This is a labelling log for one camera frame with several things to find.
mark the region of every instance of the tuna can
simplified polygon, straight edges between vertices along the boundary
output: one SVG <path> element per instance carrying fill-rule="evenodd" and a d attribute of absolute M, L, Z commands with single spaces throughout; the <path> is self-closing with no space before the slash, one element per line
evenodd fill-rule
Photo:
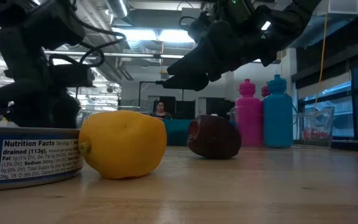
<path fill-rule="evenodd" d="M 83 158 L 78 129 L 0 128 L 0 190 L 66 180 Z"/>

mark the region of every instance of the blue water bottle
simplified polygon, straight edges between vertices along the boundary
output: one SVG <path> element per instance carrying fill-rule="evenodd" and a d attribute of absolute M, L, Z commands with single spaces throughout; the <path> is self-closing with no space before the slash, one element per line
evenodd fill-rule
<path fill-rule="evenodd" d="M 285 93 L 287 81 L 275 75 L 268 83 L 270 96 L 264 99 L 264 143 L 268 147 L 293 145 L 292 98 Z"/>

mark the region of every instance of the ceiling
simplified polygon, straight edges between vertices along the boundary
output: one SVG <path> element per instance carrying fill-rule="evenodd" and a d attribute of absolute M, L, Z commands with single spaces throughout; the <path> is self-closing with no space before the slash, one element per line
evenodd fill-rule
<path fill-rule="evenodd" d="M 260 0 L 253 0 L 258 6 Z M 123 19 L 113 18 L 111 11 L 108 10 L 106 0 L 77 0 L 80 19 L 101 29 L 111 27 L 120 29 L 148 29 L 160 35 L 167 29 L 180 29 L 179 18 L 181 16 L 197 17 L 201 9 L 211 7 L 210 3 L 200 1 L 177 1 L 177 0 L 128 0 L 130 13 Z M 272 9 L 282 10 L 291 3 L 291 0 L 277 0 L 276 3 L 266 4 Z M 337 21 L 332 20 L 332 25 L 337 25 Z M 296 47 L 310 44 L 322 37 L 316 35 L 316 30 L 322 27 L 321 16 L 312 19 L 304 35 L 298 39 Z M 114 40 L 114 37 L 99 34 L 92 30 L 86 30 L 85 41 L 100 45 Z M 138 42 L 122 42 L 121 44 L 106 47 L 105 52 L 132 52 L 132 53 L 153 53 L 153 54 L 173 54 L 185 55 L 195 47 L 193 42 L 159 42 L 154 40 L 142 40 Z M 86 51 L 82 47 L 65 46 L 62 50 Z M 129 80 L 154 81 L 160 80 L 161 70 L 166 71 L 166 67 L 174 63 L 175 59 L 142 59 L 142 58 L 117 58 L 108 57 L 104 65 L 98 68 L 100 74 L 98 83 L 102 85 L 100 93 L 105 89 L 107 83 L 118 83 Z"/>

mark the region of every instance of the nutrition facts label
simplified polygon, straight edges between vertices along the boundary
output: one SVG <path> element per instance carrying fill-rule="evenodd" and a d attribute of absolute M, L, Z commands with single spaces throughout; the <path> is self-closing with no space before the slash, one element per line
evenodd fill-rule
<path fill-rule="evenodd" d="M 59 174 L 83 166 L 77 139 L 4 140 L 0 180 Z"/>

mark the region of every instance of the bottle cap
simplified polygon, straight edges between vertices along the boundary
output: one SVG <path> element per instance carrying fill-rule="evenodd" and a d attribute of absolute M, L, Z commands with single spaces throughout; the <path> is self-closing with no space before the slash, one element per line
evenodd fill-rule
<path fill-rule="evenodd" d="M 239 91 L 242 95 L 254 95 L 255 84 L 251 83 L 249 79 L 246 79 L 244 83 L 239 85 Z"/>
<path fill-rule="evenodd" d="M 269 83 L 267 82 L 265 86 L 262 87 L 262 96 L 266 97 L 270 95 Z"/>
<path fill-rule="evenodd" d="M 284 92 L 287 90 L 287 81 L 280 77 L 280 75 L 274 75 L 274 79 L 269 81 L 268 90 L 271 93 Z"/>

